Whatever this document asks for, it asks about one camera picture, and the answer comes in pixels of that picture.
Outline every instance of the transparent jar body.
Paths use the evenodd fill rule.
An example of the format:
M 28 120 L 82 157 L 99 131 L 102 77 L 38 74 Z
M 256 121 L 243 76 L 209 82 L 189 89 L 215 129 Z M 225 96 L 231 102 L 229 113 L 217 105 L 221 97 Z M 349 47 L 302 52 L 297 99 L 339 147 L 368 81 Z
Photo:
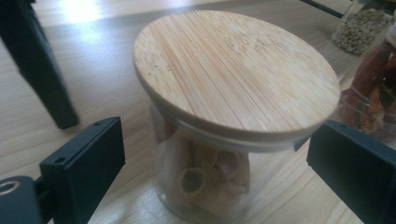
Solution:
M 344 14 L 332 42 L 338 48 L 361 55 L 391 21 L 395 3 L 389 0 L 354 0 Z
M 294 155 L 293 146 L 263 153 L 213 146 L 166 121 L 152 105 L 157 193 L 192 223 L 240 223 L 252 200 Z
M 396 27 L 383 29 L 341 80 L 332 118 L 396 149 L 396 42 L 388 41 L 390 30 Z

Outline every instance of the round bamboo lid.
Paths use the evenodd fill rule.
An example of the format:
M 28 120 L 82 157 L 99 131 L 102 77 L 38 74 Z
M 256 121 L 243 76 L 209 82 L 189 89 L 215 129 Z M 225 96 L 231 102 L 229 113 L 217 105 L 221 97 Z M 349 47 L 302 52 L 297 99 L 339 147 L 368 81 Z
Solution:
M 247 16 L 191 11 L 149 24 L 138 77 L 166 117 L 248 141 L 307 137 L 335 109 L 336 74 L 299 37 Z

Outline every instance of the wood grain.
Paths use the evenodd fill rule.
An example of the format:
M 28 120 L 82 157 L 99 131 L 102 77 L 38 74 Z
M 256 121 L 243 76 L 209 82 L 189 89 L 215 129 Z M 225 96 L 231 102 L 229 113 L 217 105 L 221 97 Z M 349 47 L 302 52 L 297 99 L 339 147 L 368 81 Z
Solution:
M 65 20 L 66 8 L 60 5 L 64 1 L 68 0 L 37 0 L 35 8 L 81 123 L 58 130 L 0 43 L 0 178 L 39 177 L 38 163 L 76 133 L 99 119 L 121 116 L 127 160 L 93 214 L 90 223 L 94 224 L 187 223 L 166 210 L 154 192 L 149 98 L 133 63 L 135 39 L 152 21 L 186 10 L 225 10 L 271 22 L 299 36 L 329 61 L 337 75 L 356 59 L 330 43 L 339 20 L 297 0 L 207 1 L 203 5 L 183 1 L 184 7 L 163 9 L 151 8 L 176 1 L 80 0 L 104 12 L 85 22 Z M 345 1 L 331 4 L 341 7 Z M 133 12 L 139 5 L 147 6 L 147 11 Z M 262 190 L 244 223 L 361 223 L 306 164 L 306 151 L 307 145 Z
M 154 103 L 214 134 L 308 135 L 339 99 L 336 74 L 313 47 L 235 13 L 160 18 L 138 36 L 134 59 Z

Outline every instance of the wooden table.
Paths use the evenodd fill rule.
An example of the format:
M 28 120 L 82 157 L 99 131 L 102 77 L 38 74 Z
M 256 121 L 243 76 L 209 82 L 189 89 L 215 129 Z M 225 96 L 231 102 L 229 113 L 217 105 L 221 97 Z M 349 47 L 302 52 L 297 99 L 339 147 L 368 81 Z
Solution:
M 38 163 L 76 133 L 99 119 L 121 116 L 126 164 L 91 223 L 185 223 L 163 207 L 153 188 L 149 98 L 133 64 L 134 40 L 149 22 L 189 9 L 230 11 L 294 33 L 316 48 L 340 76 L 356 60 L 330 43 L 339 19 L 297 0 L 83 3 L 75 9 L 66 1 L 43 0 L 35 6 L 80 116 L 79 126 L 56 128 L 0 46 L 0 178 L 39 177 Z M 82 8 L 79 16 L 68 12 Z M 306 164 L 307 146 L 262 189 L 245 223 L 361 223 Z

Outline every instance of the glass jar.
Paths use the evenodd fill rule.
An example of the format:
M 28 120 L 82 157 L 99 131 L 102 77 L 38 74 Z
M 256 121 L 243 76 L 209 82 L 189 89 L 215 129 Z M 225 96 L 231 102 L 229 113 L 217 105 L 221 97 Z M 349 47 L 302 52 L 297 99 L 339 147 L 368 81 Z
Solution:
M 241 223 L 339 100 L 337 76 L 313 47 L 230 12 L 152 22 L 134 62 L 152 102 L 159 199 L 194 223 Z
M 394 0 L 354 0 L 332 34 L 332 42 L 361 55 L 390 22 L 395 8 Z
M 333 118 L 396 148 L 396 26 L 379 32 L 342 80 Z

